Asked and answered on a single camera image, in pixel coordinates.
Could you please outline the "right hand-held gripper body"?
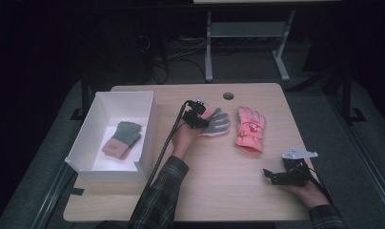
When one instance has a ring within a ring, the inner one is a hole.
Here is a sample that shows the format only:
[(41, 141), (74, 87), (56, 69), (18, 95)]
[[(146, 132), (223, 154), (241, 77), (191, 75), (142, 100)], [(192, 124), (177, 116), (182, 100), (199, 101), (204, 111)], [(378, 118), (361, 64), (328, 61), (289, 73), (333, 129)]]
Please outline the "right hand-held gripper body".
[(305, 159), (312, 157), (318, 157), (318, 153), (306, 149), (292, 148), (288, 153), (283, 154), (281, 158), (286, 169), (283, 184), (303, 187), (312, 177)]

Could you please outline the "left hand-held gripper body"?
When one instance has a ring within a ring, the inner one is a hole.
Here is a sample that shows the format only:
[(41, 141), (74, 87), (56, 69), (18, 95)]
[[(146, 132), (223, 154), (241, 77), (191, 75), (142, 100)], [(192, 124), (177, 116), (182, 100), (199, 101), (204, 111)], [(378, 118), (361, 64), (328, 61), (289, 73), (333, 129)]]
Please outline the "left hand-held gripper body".
[(182, 118), (193, 129), (199, 129), (198, 123), (201, 120), (206, 120), (202, 117), (206, 110), (205, 103), (200, 99), (188, 100), (187, 105), (189, 110), (185, 111)]

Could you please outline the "grey knit glove pink cuff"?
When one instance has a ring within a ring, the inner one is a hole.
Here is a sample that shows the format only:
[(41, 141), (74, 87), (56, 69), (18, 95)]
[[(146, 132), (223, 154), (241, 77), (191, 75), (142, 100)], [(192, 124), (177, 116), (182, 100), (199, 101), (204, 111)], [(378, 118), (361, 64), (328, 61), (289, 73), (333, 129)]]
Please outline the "grey knit glove pink cuff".
[(141, 126), (137, 123), (121, 121), (117, 124), (115, 133), (105, 143), (102, 151), (107, 156), (124, 159), (131, 146), (140, 138)]
[(140, 137), (141, 134), (113, 136), (105, 143), (102, 151), (106, 156), (124, 160)]

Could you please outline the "white box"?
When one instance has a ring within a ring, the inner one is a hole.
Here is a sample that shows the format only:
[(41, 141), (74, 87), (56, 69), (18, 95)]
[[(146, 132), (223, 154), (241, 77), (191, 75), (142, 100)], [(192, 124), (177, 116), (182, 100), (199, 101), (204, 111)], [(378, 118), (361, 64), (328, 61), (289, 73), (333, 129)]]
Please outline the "white box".
[[(141, 137), (123, 160), (102, 151), (122, 121), (141, 126)], [(87, 182), (145, 183), (153, 167), (158, 122), (152, 92), (98, 92), (66, 162)]]

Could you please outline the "person's left hand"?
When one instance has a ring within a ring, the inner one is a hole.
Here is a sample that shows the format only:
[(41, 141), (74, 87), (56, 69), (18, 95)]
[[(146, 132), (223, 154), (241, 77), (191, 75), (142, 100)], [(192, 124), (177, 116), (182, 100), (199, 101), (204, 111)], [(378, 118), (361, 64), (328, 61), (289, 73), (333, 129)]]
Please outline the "person's left hand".
[(181, 122), (172, 137), (172, 156), (183, 160), (200, 132), (200, 129), (191, 128), (185, 122)]

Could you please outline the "person's right hand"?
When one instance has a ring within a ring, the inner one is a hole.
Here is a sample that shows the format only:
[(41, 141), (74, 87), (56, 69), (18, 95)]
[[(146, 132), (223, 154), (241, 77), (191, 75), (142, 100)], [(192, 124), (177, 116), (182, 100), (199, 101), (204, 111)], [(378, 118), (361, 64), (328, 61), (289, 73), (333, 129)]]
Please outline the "person's right hand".
[(297, 195), (308, 208), (314, 208), (321, 205), (330, 205), (330, 202), (327, 200), (327, 198), (311, 182), (308, 182), (303, 187), (282, 185), (281, 189)]

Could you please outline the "grey metal stand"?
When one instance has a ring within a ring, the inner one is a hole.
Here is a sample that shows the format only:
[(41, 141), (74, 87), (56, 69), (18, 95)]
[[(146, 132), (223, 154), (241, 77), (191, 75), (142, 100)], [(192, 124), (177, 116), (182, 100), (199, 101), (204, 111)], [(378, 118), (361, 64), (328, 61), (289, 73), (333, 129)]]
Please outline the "grey metal stand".
[(212, 13), (207, 13), (206, 51), (204, 54), (205, 80), (213, 81), (212, 41), (215, 38), (279, 38), (279, 47), (272, 51), (274, 63), (283, 81), (288, 82), (290, 76), (282, 60), (295, 11), (291, 10), (285, 21), (272, 22), (213, 22)]

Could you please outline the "aluminium floor rail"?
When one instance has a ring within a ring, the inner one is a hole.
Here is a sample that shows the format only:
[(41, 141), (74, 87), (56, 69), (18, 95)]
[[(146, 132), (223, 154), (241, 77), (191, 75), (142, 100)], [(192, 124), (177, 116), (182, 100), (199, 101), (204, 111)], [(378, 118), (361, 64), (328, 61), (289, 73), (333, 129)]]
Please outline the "aluminium floor rail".
[(374, 185), (382, 203), (385, 206), (385, 178), (381, 174), (381, 171), (371, 156), (371, 152), (365, 146), (365, 141), (355, 129), (355, 124), (367, 123), (368, 119), (358, 108), (350, 108), (348, 112), (343, 112), (342, 106), (344, 103), (339, 103), (334, 96), (328, 96), (327, 99), (333, 107), (334, 112), (339, 117), (347, 135), (354, 144), (370, 181)]
[(59, 202), (62, 193), (70, 183), (73, 175), (74, 170), (67, 163), (63, 163), (53, 180), (49, 191), (46, 193), (30, 229), (46, 229), (52, 212)]

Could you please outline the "black stand post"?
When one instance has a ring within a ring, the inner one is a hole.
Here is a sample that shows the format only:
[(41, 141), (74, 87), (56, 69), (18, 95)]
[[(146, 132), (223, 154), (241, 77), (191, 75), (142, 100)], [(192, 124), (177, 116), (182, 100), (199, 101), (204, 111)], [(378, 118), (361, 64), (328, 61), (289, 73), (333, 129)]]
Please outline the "black stand post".
[(81, 107), (72, 112), (71, 120), (84, 121), (90, 108), (90, 81), (88, 70), (81, 75)]
[(341, 115), (345, 122), (352, 125), (354, 122), (366, 122), (366, 117), (358, 108), (351, 107), (352, 73), (349, 68), (342, 70)]

